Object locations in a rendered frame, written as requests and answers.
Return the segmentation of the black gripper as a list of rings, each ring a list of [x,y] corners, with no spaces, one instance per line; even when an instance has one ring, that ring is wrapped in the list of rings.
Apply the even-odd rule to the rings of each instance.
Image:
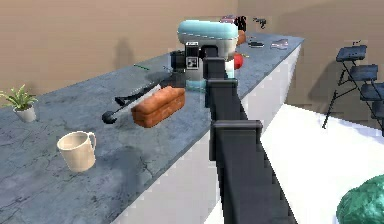
[[[172,51],[170,53],[170,66],[165,67],[165,70],[169,73],[169,77],[165,80],[167,85],[170,85],[175,88],[184,88],[186,86],[186,62],[185,62],[185,52],[181,50]],[[143,98],[149,93],[153,93],[161,89],[160,82],[151,83],[140,90],[134,92],[133,94],[125,97],[116,97],[115,102],[120,106],[116,111],[106,111],[102,115],[102,121],[105,124],[114,124],[117,120],[115,114],[120,110],[126,108],[134,102],[137,102],[139,99]]]

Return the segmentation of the teal and white kitchen appliance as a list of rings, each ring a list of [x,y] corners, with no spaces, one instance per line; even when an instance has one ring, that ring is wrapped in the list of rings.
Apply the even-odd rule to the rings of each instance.
[[[201,20],[185,20],[179,24],[177,35],[184,45],[184,57],[179,58],[186,75],[186,88],[203,91],[203,58],[206,50],[213,47],[218,57],[225,60],[225,71],[229,78],[234,77],[234,53],[238,41],[238,28],[233,23],[220,23]]]

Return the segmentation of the brown bread loaf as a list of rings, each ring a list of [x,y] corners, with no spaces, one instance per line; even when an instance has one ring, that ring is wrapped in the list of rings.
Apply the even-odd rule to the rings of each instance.
[[[131,109],[134,122],[151,128],[167,119],[185,104],[185,89],[167,86],[144,99]]]

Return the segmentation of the cream mug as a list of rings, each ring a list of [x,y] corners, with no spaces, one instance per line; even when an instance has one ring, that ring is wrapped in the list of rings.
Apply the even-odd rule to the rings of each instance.
[[[96,162],[96,136],[93,132],[68,133],[58,140],[57,148],[73,172],[87,171]]]

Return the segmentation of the white counter with grey top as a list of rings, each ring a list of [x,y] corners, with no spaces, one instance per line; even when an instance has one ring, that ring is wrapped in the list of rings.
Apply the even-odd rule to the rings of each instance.
[[[40,96],[37,120],[0,109],[0,224],[203,224],[218,201],[216,167],[208,158],[210,114],[201,92],[152,129],[127,111],[113,125],[114,98],[167,76],[168,55]],[[95,164],[71,171],[58,140],[96,136]]]

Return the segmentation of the green plant in white pot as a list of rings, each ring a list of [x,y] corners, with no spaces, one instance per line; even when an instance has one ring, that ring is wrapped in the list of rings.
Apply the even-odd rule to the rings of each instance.
[[[0,97],[7,101],[7,106],[13,108],[13,112],[22,122],[30,123],[36,120],[37,115],[34,109],[34,103],[38,101],[35,95],[30,94],[25,86],[19,89],[15,87],[10,89],[10,93],[0,91]]]

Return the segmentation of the red apple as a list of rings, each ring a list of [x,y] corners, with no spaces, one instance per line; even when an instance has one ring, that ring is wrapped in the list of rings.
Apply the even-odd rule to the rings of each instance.
[[[240,69],[243,66],[244,59],[246,58],[245,54],[235,53],[234,54],[234,69]]]

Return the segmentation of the small black object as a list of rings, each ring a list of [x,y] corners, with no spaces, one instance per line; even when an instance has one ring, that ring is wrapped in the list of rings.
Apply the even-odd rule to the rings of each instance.
[[[239,30],[247,30],[247,17],[246,16],[237,16],[234,20],[234,24],[238,27]]]

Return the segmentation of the flat grey object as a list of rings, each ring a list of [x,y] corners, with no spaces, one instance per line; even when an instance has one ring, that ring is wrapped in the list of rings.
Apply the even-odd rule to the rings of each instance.
[[[288,40],[280,39],[280,40],[273,41],[270,47],[275,49],[285,50],[288,48]]]

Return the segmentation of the dark blue tiered stand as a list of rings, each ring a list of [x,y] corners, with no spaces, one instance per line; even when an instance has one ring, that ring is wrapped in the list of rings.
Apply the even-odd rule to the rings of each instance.
[[[351,82],[354,87],[343,93],[334,90],[324,122],[322,123],[323,129],[327,126],[335,101],[357,90],[360,100],[366,103],[371,112],[371,118],[378,123],[382,136],[384,137],[384,82],[377,81],[379,67],[377,64],[356,64],[357,61],[365,59],[366,52],[367,46],[360,45],[359,41],[354,42],[351,46],[342,47],[339,50],[335,61],[341,63],[343,68],[337,86],[340,87]]]

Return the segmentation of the teal green rounded lump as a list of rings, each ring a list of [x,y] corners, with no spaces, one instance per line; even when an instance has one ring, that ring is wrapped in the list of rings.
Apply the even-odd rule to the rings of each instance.
[[[340,200],[339,224],[384,224],[384,174],[350,189]]]

